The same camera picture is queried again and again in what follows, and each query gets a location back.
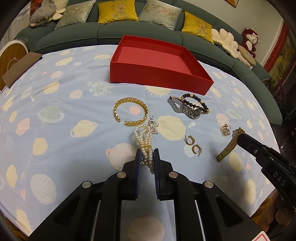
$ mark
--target wristwatch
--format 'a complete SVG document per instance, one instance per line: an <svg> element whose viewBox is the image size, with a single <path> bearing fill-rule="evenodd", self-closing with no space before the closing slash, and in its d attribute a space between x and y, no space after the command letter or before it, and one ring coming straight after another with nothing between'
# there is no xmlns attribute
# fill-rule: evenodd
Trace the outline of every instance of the wristwatch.
<svg viewBox="0 0 296 241"><path fill-rule="evenodd" d="M222 161L237 146L237 138L239 135L246 133L242 128L238 128L232 132L232 139L224 150L217 156L217 161Z"/></svg>
<svg viewBox="0 0 296 241"><path fill-rule="evenodd" d="M185 115L187 115L191 119L197 119L198 117L200 117L201 110L200 110L199 106L197 106L195 108L188 107L177 96L170 96L168 98L168 103L171 105L171 107L173 108L173 110L176 113L184 113Z"/></svg>

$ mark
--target pearl necklace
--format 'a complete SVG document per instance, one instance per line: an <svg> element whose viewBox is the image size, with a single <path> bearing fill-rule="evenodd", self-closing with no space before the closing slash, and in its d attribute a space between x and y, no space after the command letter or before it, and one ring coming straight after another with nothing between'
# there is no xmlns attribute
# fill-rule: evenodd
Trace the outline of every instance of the pearl necklace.
<svg viewBox="0 0 296 241"><path fill-rule="evenodd" d="M143 128L144 130L140 131L140 134L138 134L138 129L140 128ZM135 135L137 145L142 151L144 166L148 166L150 168L150 172L154 174L153 150L151 147L151 141L152 141L151 127L149 125L139 125L134 129L133 133Z"/></svg>

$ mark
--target green sofa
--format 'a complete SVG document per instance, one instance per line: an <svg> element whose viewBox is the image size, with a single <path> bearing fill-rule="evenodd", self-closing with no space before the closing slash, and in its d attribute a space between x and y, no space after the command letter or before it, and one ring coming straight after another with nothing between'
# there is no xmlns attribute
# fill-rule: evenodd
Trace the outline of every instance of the green sofa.
<svg viewBox="0 0 296 241"><path fill-rule="evenodd" d="M68 6L83 2L83 0L69 0ZM262 83L269 79L269 73L259 64L250 70L239 60L234 59L210 42L192 34L183 33L184 12L187 11L212 25L212 28L224 28L231 32L235 41L242 43L243 37L232 27L205 10L183 0L163 0L163 2L182 9L175 30L146 23L134 21L119 21L109 24L98 23L99 10L97 1L86 23L70 25L54 30L57 21L51 21L43 27L26 27L18 33L16 39L25 41L30 51L46 54L68 48L118 44L123 35L134 35L167 41L185 46L194 57L203 63L214 66L230 75L240 79L253 93L269 122L282 123L281 112L272 95ZM145 6L146 0L136 0L135 8L139 16Z"/></svg>

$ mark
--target red patterned curtain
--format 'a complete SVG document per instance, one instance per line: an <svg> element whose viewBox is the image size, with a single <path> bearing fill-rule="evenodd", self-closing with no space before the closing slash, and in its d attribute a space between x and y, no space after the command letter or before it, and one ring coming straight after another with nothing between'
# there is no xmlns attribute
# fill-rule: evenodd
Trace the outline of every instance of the red patterned curtain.
<svg viewBox="0 0 296 241"><path fill-rule="evenodd" d="M266 71L269 73L271 71L271 69L273 68L276 60L278 59L284 44L287 40L289 34L289 27L288 25L284 22L283 27L281 29L281 33L279 35L279 39L276 43L276 45L274 46L273 51L271 52L267 62L264 65L264 68L266 69Z"/></svg>
<svg viewBox="0 0 296 241"><path fill-rule="evenodd" d="M32 0L31 1L31 10L30 10L30 16L41 7L42 0Z"/></svg>

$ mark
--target embroidered pillow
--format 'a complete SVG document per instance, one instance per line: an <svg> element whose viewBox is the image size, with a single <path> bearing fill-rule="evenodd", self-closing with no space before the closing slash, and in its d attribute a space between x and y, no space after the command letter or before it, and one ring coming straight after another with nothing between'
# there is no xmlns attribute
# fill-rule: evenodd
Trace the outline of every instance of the embroidered pillow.
<svg viewBox="0 0 296 241"><path fill-rule="evenodd" d="M214 44L212 39L212 25L191 13L185 12L185 22L182 32L194 34Z"/></svg>
<svg viewBox="0 0 296 241"><path fill-rule="evenodd" d="M55 27L55 30L72 24L85 23L95 2L96 0L92 0L66 7L62 18Z"/></svg>
<svg viewBox="0 0 296 241"><path fill-rule="evenodd" d="M98 23L138 21L135 0L115 0L99 3Z"/></svg>
<svg viewBox="0 0 296 241"><path fill-rule="evenodd" d="M174 30L181 10L181 8L158 0L147 0L139 21L158 24Z"/></svg>

